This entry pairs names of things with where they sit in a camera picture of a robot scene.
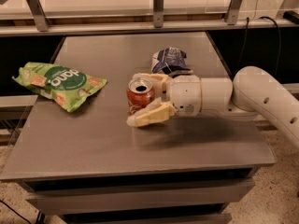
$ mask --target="cable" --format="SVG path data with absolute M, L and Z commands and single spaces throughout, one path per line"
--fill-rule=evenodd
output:
M 255 16 L 256 16 L 256 9 L 258 8 L 258 4 L 259 4 L 259 0 L 256 0 L 256 2 L 255 2 L 255 8 L 254 8 L 253 19 L 255 19 Z
M 263 16 L 260 19 L 268 19 L 268 20 L 272 21 L 275 24 L 275 26 L 278 28 L 278 57 L 277 57 L 277 63 L 276 63 L 275 72 L 274 72 L 274 75 L 276 76 L 278 74 L 278 63 L 279 63 L 280 52 L 281 52 L 281 32 L 280 32 L 277 22 L 274 19 L 271 19 L 270 17 L 266 17 L 266 16 Z
M 242 57 L 243 57 L 243 53 L 244 53 L 244 49 L 245 49 L 245 45 L 246 45 L 246 41 L 247 41 L 247 31 L 249 29 L 249 17 L 246 17 L 246 20 L 247 20 L 247 23 L 246 23 L 246 29 L 245 29 L 245 35 L 244 35 L 244 41 L 243 41 L 243 46 L 242 46 L 242 50 L 241 50 L 241 53 L 240 53 L 240 57 L 239 57 L 239 60 L 236 64 L 236 70 L 238 69 L 238 67 L 240 66 L 241 64 L 241 61 L 242 61 Z
M 2 200 L 0 200 L 0 203 L 2 203 L 3 205 L 5 205 L 7 208 L 9 208 L 12 212 L 14 212 L 16 215 L 18 215 L 20 218 L 22 218 L 23 220 L 25 220 L 27 223 L 31 224 L 31 222 L 29 220 L 27 220 L 25 217 L 22 217 L 19 213 L 17 213 L 13 208 L 11 208 L 8 204 L 4 203 Z

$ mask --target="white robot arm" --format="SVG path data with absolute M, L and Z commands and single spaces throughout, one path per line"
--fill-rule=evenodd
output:
M 261 114 L 299 148 L 299 102 L 264 70 L 248 66 L 234 78 L 200 78 L 136 74 L 152 81 L 161 98 L 128 118 L 130 126 L 140 127 L 168 120 L 173 115 L 195 117 L 200 113 L 225 119 L 253 120 Z

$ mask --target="snack bag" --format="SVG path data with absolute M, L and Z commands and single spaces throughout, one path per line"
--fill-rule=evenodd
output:
M 106 79 L 50 63 L 27 63 L 13 79 L 28 90 L 55 100 L 68 112 L 75 111 L 88 96 L 107 84 Z

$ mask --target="soda can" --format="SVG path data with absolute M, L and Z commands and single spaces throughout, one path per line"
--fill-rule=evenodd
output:
M 155 99 L 155 90 L 149 80 L 139 77 L 129 82 L 127 98 L 129 114 L 133 115 Z

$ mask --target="table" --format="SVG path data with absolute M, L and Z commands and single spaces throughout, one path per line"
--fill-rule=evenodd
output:
M 205 33 L 68 37 L 56 63 L 108 84 L 72 114 L 38 98 L 0 180 L 19 183 L 29 203 L 68 223 L 228 223 L 223 208 L 275 163 L 253 122 L 126 125 L 128 82 L 170 46 L 187 52 L 197 76 L 228 76 Z

